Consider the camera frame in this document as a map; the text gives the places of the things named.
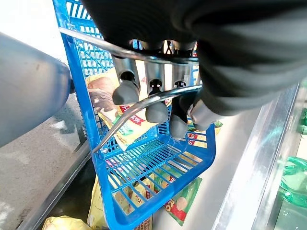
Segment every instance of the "food package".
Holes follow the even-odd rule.
[[[193,146],[197,146],[197,147],[207,148],[207,143],[202,142],[202,141],[206,141],[206,136],[204,135],[206,133],[206,131],[197,130],[194,127],[192,120],[190,120],[190,119],[188,120],[188,125],[189,125],[188,131],[194,132],[194,133],[188,133],[187,134],[188,138],[191,138],[191,139],[188,139],[189,144],[193,145]],[[214,123],[215,136],[217,136],[218,133],[220,132],[222,125],[223,124],[220,121],[216,121]]]
[[[147,186],[149,189],[151,189],[152,191],[154,191],[154,184],[151,180],[149,180],[148,178],[145,178],[144,180],[142,180],[143,184],[145,186]],[[147,200],[150,199],[152,197],[152,194],[146,189],[144,188],[144,186],[142,186],[141,184],[138,184],[135,186],[135,190],[138,191],[143,197],[145,197]],[[136,207],[139,207],[143,204],[143,200],[142,198],[140,198],[135,191],[133,191],[130,188],[130,192],[129,192],[129,198],[131,199],[131,201],[135,204]],[[139,226],[137,226],[135,228],[135,230],[152,230],[153,227],[153,216],[151,215],[148,219],[146,219],[143,223],[141,223]]]
[[[113,175],[113,180],[116,180],[118,184],[120,184],[120,181],[117,179],[116,176]],[[151,190],[154,190],[154,184],[149,179],[144,179],[143,184],[145,184],[148,188]],[[146,199],[149,199],[152,195],[149,193],[148,190],[146,190],[141,184],[138,184],[135,186],[135,189],[142,194],[143,197]],[[137,207],[142,205],[142,199],[130,188],[125,187],[124,193],[129,196],[131,201],[135,203]],[[125,197],[121,194],[121,192],[116,192],[114,198],[116,199],[118,205],[123,209],[123,211],[126,214],[129,214],[132,212],[133,207],[130,207],[130,204],[125,199]],[[152,221],[153,217],[150,216],[148,219],[146,219],[142,224],[140,224],[138,227],[135,228],[135,230],[152,230]],[[105,211],[104,206],[101,198],[101,192],[99,187],[98,178],[96,176],[93,191],[92,191],[92,200],[91,200],[91,207],[87,218],[87,224],[93,229],[93,230],[107,230],[108,225],[105,218]]]
[[[171,167],[164,165],[164,169],[170,172],[172,175],[179,177],[180,174],[172,169]],[[171,175],[166,173],[164,170],[157,170],[157,172],[167,179],[170,183],[175,181]],[[161,185],[163,188],[168,186],[168,184],[161,178],[155,178],[155,181]],[[184,220],[187,216],[189,209],[191,208],[198,188],[201,184],[202,179],[196,178],[191,183],[189,183],[184,189],[177,193],[172,199],[165,203],[165,210],[182,226]]]
[[[118,184],[120,184],[120,181],[118,178],[114,175],[112,175],[112,179],[109,179],[109,181],[115,180]],[[128,187],[123,189],[123,192],[128,195],[129,189]],[[129,213],[129,203],[125,199],[125,197],[122,195],[120,191],[115,193],[115,199],[118,202],[119,206],[123,209],[123,211],[128,214]],[[98,182],[98,177],[95,178],[94,187],[92,190],[92,200],[91,200],[91,207],[90,211],[87,217],[87,224],[94,230],[104,230],[108,229],[108,225],[106,223],[105,218],[105,209],[101,198],[101,192]]]
[[[143,62],[137,62],[138,69],[144,68]],[[145,74],[139,74],[141,90],[140,100],[147,98],[147,86]],[[105,73],[92,75],[85,80],[92,105],[98,112],[99,117],[105,122],[108,128],[111,128],[120,116],[132,106],[115,105],[113,103],[113,91],[119,86],[115,68],[108,70]],[[147,132],[155,123],[146,121],[145,109],[133,115],[114,135],[118,145],[123,151],[132,144],[137,138]]]
[[[47,218],[42,230],[91,230],[91,228],[81,219],[61,216]]]

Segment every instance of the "store floor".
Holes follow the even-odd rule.
[[[53,117],[0,148],[0,230],[14,230],[84,141],[75,95]]]

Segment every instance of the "metal basket handle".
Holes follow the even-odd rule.
[[[164,92],[159,92],[154,95],[151,95],[136,104],[130,107],[123,115],[118,119],[118,121],[112,126],[112,128],[108,131],[102,141],[93,149],[93,153],[98,152],[109,140],[110,138],[126,123],[130,117],[135,115],[137,112],[141,111],[142,109],[156,103],[164,101],[167,98],[174,98],[181,96],[186,93],[195,92],[201,89],[201,85],[194,85],[194,86],[187,86],[177,89],[172,89]]]

